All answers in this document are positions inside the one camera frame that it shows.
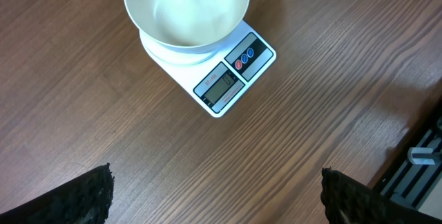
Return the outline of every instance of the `scale platform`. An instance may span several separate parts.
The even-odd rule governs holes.
[[[276,51],[246,22],[215,49],[169,50],[140,31],[143,47],[213,117],[222,117],[276,60]]]

